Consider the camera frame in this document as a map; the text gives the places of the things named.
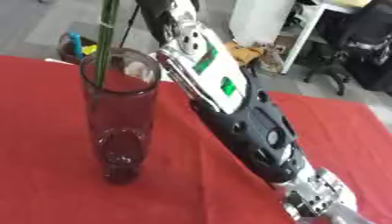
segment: white desk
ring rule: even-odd
[[[324,14],[325,11],[338,11],[342,13],[351,14],[356,12],[359,8],[346,6],[342,4],[333,3],[331,0],[324,0],[319,1],[319,4],[314,6],[315,10],[312,13],[312,17],[306,21],[306,26],[299,34],[296,43],[292,47],[287,56],[287,59],[283,63],[282,74],[287,74],[294,63],[295,59],[297,58],[299,52],[301,51],[302,47],[306,43],[306,40],[310,37],[312,31],[316,27],[317,22],[320,20],[321,16]]]

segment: cup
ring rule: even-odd
[[[114,184],[134,180],[145,160],[153,125],[160,69],[149,56],[131,49],[111,49],[101,85],[96,55],[80,63],[87,120],[103,175]]]

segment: blue object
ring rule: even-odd
[[[83,51],[81,46],[81,35],[75,32],[68,33],[69,39],[73,43],[73,53],[76,56],[76,59],[82,60],[83,59]]]

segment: table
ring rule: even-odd
[[[88,141],[77,66],[1,56],[0,67],[2,223],[292,223],[277,195],[228,153],[175,84],[160,86],[141,176],[113,186]],[[368,108],[270,95],[309,159],[355,191],[366,217],[392,223],[392,137]]]
[[[321,19],[321,16],[325,11],[337,11],[346,14],[352,14],[356,12],[360,7],[358,3],[349,3],[347,0],[339,0],[338,2],[333,0],[319,0],[319,4],[315,6],[315,10],[312,13],[312,16],[309,18],[309,21],[306,22],[306,26],[299,34],[296,43],[291,48],[287,59],[283,63],[282,74],[287,74],[294,63],[295,59],[299,55],[302,47],[306,43],[307,39],[311,36],[312,31],[316,27],[317,22]]]

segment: yellow object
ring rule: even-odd
[[[264,54],[264,50],[261,47],[243,47],[233,41],[227,42],[225,46],[240,66],[245,66],[251,60]]]
[[[333,0],[336,4],[342,4],[352,7],[363,7],[370,3],[372,0]]]
[[[83,46],[83,53],[85,55],[90,55],[94,52],[96,52],[97,46],[96,45],[88,45],[88,46]]]

